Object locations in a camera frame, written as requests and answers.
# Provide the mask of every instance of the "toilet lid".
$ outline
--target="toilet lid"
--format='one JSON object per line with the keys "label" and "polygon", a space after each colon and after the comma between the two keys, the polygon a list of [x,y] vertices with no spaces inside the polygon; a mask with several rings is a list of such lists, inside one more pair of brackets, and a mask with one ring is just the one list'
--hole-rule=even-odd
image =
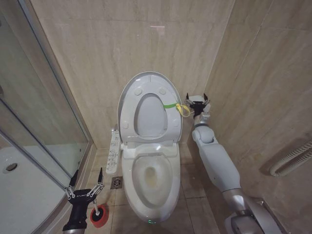
{"label": "toilet lid", "polygon": [[178,142],[182,117],[175,107],[181,103],[173,84],[162,74],[144,72],[126,85],[118,104],[118,128],[124,144],[129,142]]}

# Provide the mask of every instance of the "shower enclosure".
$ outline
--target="shower enclosure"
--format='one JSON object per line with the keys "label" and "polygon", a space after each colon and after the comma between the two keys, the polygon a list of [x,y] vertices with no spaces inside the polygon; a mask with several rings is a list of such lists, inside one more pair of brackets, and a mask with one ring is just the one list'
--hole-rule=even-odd
{"label": "shower enclosure", "polygon": [[92,139],[21,2],[0,0],[0,233],[32,233]]}

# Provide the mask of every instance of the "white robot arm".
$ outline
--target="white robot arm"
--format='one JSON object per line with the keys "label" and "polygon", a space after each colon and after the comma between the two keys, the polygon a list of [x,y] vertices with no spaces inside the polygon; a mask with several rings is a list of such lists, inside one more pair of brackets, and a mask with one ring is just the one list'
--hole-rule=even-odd
{"label": "white robot arm", "polygon": [[194,109],[192,136],[208,176],[235,212],[225,220],[228,234],[282,234],[270,213],[242,191],[237,168],[208,127],[208,97],[187,94],[185,101]]}

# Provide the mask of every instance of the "red plunger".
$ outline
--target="red plunger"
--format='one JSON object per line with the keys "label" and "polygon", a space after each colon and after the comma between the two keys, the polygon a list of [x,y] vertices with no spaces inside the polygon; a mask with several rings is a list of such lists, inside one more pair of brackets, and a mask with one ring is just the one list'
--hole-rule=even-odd
{"label": "red plunger", "polygon": [[91,211],[90,220],[96,228],[103,227],[108,220],[109,211],[104,205],[97,207],[99,214],[97,215],[95,208]]}

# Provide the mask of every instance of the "robotic arm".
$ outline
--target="robotic arm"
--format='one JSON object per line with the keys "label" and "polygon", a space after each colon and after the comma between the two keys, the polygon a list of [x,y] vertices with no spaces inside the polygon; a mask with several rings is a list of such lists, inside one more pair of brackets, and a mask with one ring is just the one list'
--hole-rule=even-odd
{"label": "robotic arm", "polygon": [[69,186],[65,188],[68,201],[73,205],[69,221],[63,227],[64,234],[83,234],[87,228],[86,218],[87,209],[90,202],[93,202],[95,206],[95,214],[93,216],[96,221],[104,218],[105,211],[102,207],[99,210],[96,197],[103,190],[103,171],[102,168],[98,175],[97,184],[93,189],[74,190],[74,186],[77,180],[78,170],[70,180]]}
{"label": "robotic arm", "polygon": [[185,102],[194,109],[193,140],[212,183],[222,192],[233,213],[225,220],[228,234],[281,234],[270,213],[244,194],[240,176],[228,153],[208,127],[208,97],[187,94]]}

